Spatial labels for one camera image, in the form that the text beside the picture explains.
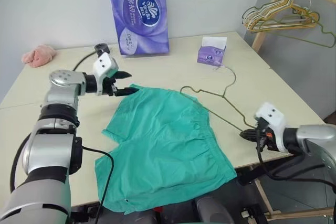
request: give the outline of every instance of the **tissue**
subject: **tissue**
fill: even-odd
[[[197,62],[220,66],[226,49],[227,37],[203,37]]]
[[[111,0],[122,55],[169,52],[166,0]]]

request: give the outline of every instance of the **black wire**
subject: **black wire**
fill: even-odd
[[[323,180],[323,179],[315,179],[315,178],[294,178],[294,177],[297,177],[303,173],[306,173],[310,170],[314,170],[314,169],[317,169],[317,168],[322,168],[324,167],[324,165],[315,165],[315,166],[311,166],[311,167],[308,167],[308,168],[305,168],[303,170],[300,170],[290,176],[287,176],[287,177],[277,177],[277,176],[273,176],[272,174],[270,174],[270,172],[267,170],[267,167],[265,166],[265,163],[262,159],[262,156],[261,156],[261,150],[260,150],[260,130],[257,129],[256,130],[256,138],[257,138],[257,153],[258,153],[258,158],[259,158],[259,161],[260,161],[260,165],[262,166],[262,168],[264,169],[265,171],[265,174],[273,179],[273,180],[286,180],[286,181],[291,181],[291,182],[316,182],[316,183],[323,183],[325,185],[328,185],[328,186],[331,186],[332,187],[332,190],[333,192],[336,194],[336,185],[334,185],[333,183],[329,182],[329,181],[326,181],[326,180]],[[335,205],[334,205],[334,213],[333,213],[333,222],[334,224],[336,224],[336,201],[335,201]]]
[[[111,175],[112,175],[112,172],[113,172],[113,169],[114,169],[114,159],[113,157],[106,153],[106,152],[103,152],[103,151],[100,151],[100,150],[95,150],[95,149],[91,149],[91,148],[87,148],[85,146],[82,146],[83,150],[86,150],[86,151],[90,151],[90,152],[97,152],[97,153],[101,153],[101,154],[104,154],[105,156],[108,156],[110,159],[111,159],[111,171],[110,171],[110,174],[107,178],[107,181],[106,181],[106,185],[105,185],[105,190],[104,190],[104,193],[103,193],[103,196],[101,198],[101,202],[100,202],[100,205],[98,207],[98,211],[97,211],[97,215],[96,215],[96,219],[95,219],[95,223],[94,224],[97,224],[98,223],[98,219],[99,219],[99,213],[101,211],[101,208],[102,208],[102,205],[104,203],[104,200],[105,200],[105,196],[106,196],[106,193],[107,193],[107,189],[109,187],[109,183],[110,183],[110,179],[111,179]]]
[[[73,68],[73,71],[76,71],[77,68],[79,67],[79,65],[81,65],[83,61],[85,61],[87,58],[89,58],[90,56],[94,55],[95,53],[96,53],[96,51],[94,51],[94,52],[92,52],[92,53],[86,55],[83,59],[81,59],[81,60],[77,63],[77,65]]]
[[[271,174],[268,171],[268,169],[267,169],[267,167],[266,167],[266,165],[265,165],[265,163],[264,163],[264,161],[262,159],[261,148],[260,148],[260,130],[259,129],[256,130],[256,138],[257,138],[257,153],[258,153],[259,162],[260,162],[261,167],[263,168],[265,174],[270,179],[277,180],[277,181],[289,180],[289,179],[292,179],[292,178],[297,177],[299,175],[302,175],[302,174],[304,174],[306,172],[309,172],[311,170],[315,170],[315,169],[319,169],[319,168],[323,168],[324,167],[323,164],[321,164],[321,165],[314,165],[314,166],[310,166],[310,167],[307,167],[305,169],[299,170],[299,171],[297,171],[297,172],[295,172],[295,173],[293,173],[293,174],[291,174],[289,176],[286,176],[286,177],[275,176],[275,175]]]
[[[295,157],[293,162],[287,162],[284,165],[280,166],[279,168],[275,169],[272,171],[273,176],[277,175],[278,173],[283,172],[284,170],[287,170],[295,165],[298,165],[302,163],[305,159],[306,155],[303,153],[302,155],[298,156],[297,158]]]
[[[19,160],[19,157],[20,157],[20,154],[23,150],[23,147],[25,147],[26,143],[29,140],[29,137],[30,137],[30,134],[28,136],[26,136],[26,138],[23,140],[19,149],[17,149],[14,160],[13,160],[12,169],[10,170],[11,171],[11,177],[9,179],[9,189],[11,190],[10,191],[11,193],[15,190],[15,173],[16,173],[17,162]]]

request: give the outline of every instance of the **metal hanger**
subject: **metal hanger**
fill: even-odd
[[[281,4],[267,5],[260,8],[258,12],[245,13],[243,23],[248,30],[259,32],[271,29],[293,29],[314,27],[319,15],[293,3],[293,0],[281,0]],[[293,9],[297,16],[284,17],[281,20],[271,19],[273,16],[285,9]]]
[[[248,19],[251,20],[253,16],[261,16],[265,17],[262,14],[267,13],[272,8],[277,8],[280,6],[284,6],[288,3],[289,0],[279,0],[271,3],[264,4],[261,8],[258,8],[256,6],[253,6],[245,11],[245,13],[242,16],[243,24],[246,23]]]
[[[206,110],[207,110],[208,112],[210,112],[211,114],[214,114],[216,117],[220,118],[221,120],[225,121],[225,122],[228,123],[229,125],[233,126],[233,127],[236,128],[237,130],[239,130],[239,131],[242,132],[243,130],[240,129],[238,126],[236,126],[234,123],[230,122],[229,120],[223,118],[222,116],[218,115],[218,114],[215,113],[214,111],[212,111],[212,110],[208,109],[207,107],[203,106],[203,105],[200,104],[197,100],[193,99],[191,96],[189,96],[189,95],[183,93],[182,91],[183,91],[184,89],[191,89],[194,93],[200,93],[200,92],[203,92],[203,93],[207,93],[207,94],[215,95],[215,96],[217,96],[217,97],[221,97],[221,98],[223,98],[223,99],[224,99],[224,100],[225,100],[225,101],[226,101],[232,108],[234,108],[234,109],[235,109],[235,110],[242,116],[243,121],[244,121],[244,124],[245,124],[246,126],[255,129],[254,126],[252,126],[252,125],[250,125],[250,124],[248,124],[248,123],[246,122],[246,117],[245,117],[245,115],[244,115],[239,109],[237,109],[237,107],[234,106],[234,105],[233,105],[233,104],[232,104],[232,103],[225,97],[225,94],[226,94],[227,89],[228,89],[229,87],[233,86],[233,85],[236,83],[236,80],[237,80],[237,75],[236,75],[236,73],[235,73],[231,68],[229,68],[228,66],[225,66],[225,65],[221,65],[221,66],[215,68],[214,70],[218,70],[219,68],[226,68],[226,69],[230,70],[230,71],[232,72],[232,74],[234,75],[234,81],[233,81],[231,84],[229,84],[229,85],[227,85],[227,86],[225,87],[225,89],[224,89],[224,93],[223,93],[223,94],[217,94],[217,93],[210,92],[210,91],[203,90],[203,89],[195,90],[195,89],[194,89],[193,87],[191,87],[191,86],[183,86],[183,87],[180,89],[180,94],[183,95],[183,96],[185,96],[186,98],[192,100],[192,101],[195,102],[197,105],[203,107],[204,109],[206,109]]]
[[[311,41],[311,40],[301,39],[301,38],[294,37],[294,36],[289,36],[289,35],[284,35],[284,34],[272,32],[271,30],[275,30],[276,28],[275,29],[269,29],[269,28],[265,27],[265,23],[260,25],[259,31],[266,31],[266,32],[268,32],[270,34],[274,34],[274,35],[285,37],[285,38],[290,38],[290,39],[296,39],[296,40],[304,41],[304,42],[307,42],[307,43],[310,43],[310,44],[314,44],[314,45],[317,45],[317,46],[321,46],[321,47],[333,48],[336,45],[336,35],[333,32],[331,32],[331,31],[324,31],[324,26],[319,22],[319,14],[317,12],[310,12],[310,13],[309,12],[310,12],[309,8],[306,8],[306,9],[303,9],[303,12],[301,12],[300,15],[301,16],[306,16],[307,18],[311,18],[312,22],[315,25],[320,26],[322,34],[330,34],[330,35],[332,35],[333,39],[334,39],[333,44],[326,45],[326,44],[318,43],[318,42]],[[268,22],[275,22],[275,23],[282,23],[282,21],[283,21],[283,19],[280,19],[280,20],[270,19],[270,20],[268,20]],[[305,27],[304,27],[304,24],[302,24],[302,26],[298,25],[296,28],[305,28]]]

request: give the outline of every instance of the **pink cloth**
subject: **pink cloth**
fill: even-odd
[[[56,51],[52,47],[40,45],[33,51],[25,53],[22,56],[22,62],[37,68],[50,62],[55,55]]]

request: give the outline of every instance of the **white wall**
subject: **white wall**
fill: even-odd
[[[258,0],[257,6],[269,1]],[[309,7],[309,0],[295,3]],[[325,0],[312,0],[311,9],[320,14],[325,31],[336,34],[336,6]],[[323,35],[318,26],[283,33],[322,44],[333,43],[333,37]],[[253,38],[250,33],[245,36],[249,43]],[[259,54],[321,118],[336,110],[336,47],[267,35]]]
[[[169,36],[238,31],[256,0],[167,0]],[[0,101],[39,44],[59,48],[117,42],[110,0],[0,0]]]

